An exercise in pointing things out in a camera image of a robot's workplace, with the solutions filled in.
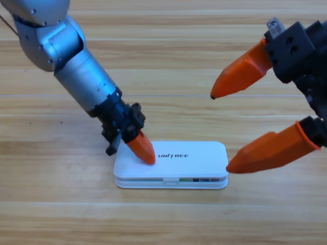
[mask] white box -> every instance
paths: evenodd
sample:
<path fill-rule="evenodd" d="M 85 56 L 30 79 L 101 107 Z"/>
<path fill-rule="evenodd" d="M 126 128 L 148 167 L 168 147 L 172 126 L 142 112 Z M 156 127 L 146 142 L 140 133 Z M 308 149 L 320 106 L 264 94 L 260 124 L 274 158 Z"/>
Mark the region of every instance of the white box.
<path fill-rule="evenodd" d="M 227 185 L 228 157 L 215 141 L 152 141 L 156 162 L 146 165 L 121 144 L 114 174 L 121 188 L 221 189 Z"/>

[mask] silver robotic arm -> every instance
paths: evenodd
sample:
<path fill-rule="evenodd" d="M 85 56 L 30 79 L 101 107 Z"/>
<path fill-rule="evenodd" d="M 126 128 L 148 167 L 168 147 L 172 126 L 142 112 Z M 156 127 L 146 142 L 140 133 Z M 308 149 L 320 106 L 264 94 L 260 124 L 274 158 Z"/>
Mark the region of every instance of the silver robotic arm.
<path fill-rule="evenodd" d="M 155 162 L 151 142 L 142 133 L 141 106 L 125 104 L 122 92 L 86 47 L 84 34 L 68 13 L 69 0 L 0 0 L 12 15 L 26 56 L 56 79 L 91 117 L 116 153 L 121 139 L 147 164 Z"/>

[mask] wooden table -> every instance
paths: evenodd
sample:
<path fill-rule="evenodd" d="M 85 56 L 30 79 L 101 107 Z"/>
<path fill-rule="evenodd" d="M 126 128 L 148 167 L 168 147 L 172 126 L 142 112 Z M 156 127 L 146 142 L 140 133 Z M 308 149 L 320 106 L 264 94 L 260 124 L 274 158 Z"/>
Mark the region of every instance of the wooden table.
<path fill-rule="evenodd" d="M 277 16 L 325 21 L 325 0 L 72 0 L 87 45 L 139 102 L 151 140 L 215 140 L 231 159 L 314 115 L 269 71 L 212 101 L 221 70 Z M 1 7 L 0 14 L 10 20 Z M 0 244 L 327 244 L 327 151 L 229 176 L 219 191 L 117 188 L 101 124 L 24 55 L 0 22 Z"/>

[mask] screw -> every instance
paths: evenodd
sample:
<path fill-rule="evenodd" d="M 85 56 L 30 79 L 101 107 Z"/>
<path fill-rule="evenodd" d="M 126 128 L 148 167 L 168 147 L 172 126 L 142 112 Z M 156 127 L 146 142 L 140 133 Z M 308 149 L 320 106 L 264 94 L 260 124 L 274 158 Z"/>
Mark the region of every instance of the screw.
<path fill-rule="evenodd" d="M 270 24 L 269 24 L 269 27 L 275 27 L 277 25 L 276 21 L 272 21 Z"/>

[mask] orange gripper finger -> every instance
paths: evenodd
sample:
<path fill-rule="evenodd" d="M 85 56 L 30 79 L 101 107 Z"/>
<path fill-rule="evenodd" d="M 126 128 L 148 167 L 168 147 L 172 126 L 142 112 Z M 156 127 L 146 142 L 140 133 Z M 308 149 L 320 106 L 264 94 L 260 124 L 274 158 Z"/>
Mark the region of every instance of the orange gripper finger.
<path fill-rule="evenodd" d="M 264 77 L 272 64 L 265 51 L 263 38 L 256 46 L 227 66 L 211 90 L 211 98 L 224 97 L 248 88 Z"/>
<path fill-rule="evenodd" d="M 134 140 L 127 143 L 127 145 L 146 164 L 153 165 L 155 163 L 155 153 L 152 143 L 142 131 L 139 132 L 139 135 Z"/>
<path fill-rule="evenodd" d="M 314 150 L 320 150 L 320 147 L 305 135 L 297 121 L 278 134 L 269 132 L 243 147 L 226 170 L 246 174 L 282 167 Z"/>

